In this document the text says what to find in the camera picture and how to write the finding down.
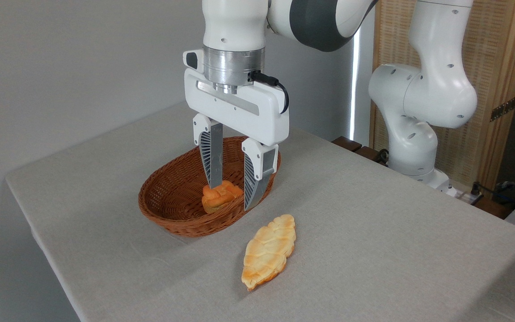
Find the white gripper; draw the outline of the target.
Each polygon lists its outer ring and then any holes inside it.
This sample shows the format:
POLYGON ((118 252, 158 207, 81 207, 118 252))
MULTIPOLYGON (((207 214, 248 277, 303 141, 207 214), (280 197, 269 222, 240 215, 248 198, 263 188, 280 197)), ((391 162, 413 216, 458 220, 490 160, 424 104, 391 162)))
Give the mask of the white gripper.
POLYGON ((277 171, 277 144, 289 135, 289 112, 282 114, 285 94, 260 82, 241 86, 235 94, 216 90, 203 75, 202 49, 185 51, 183 63, 186 102, 200 113, 193 118, 194 143, 210 188, 223 181, 223 125, 249 137, 242 143, 245 211, 249 211, 259 204, 277 171))

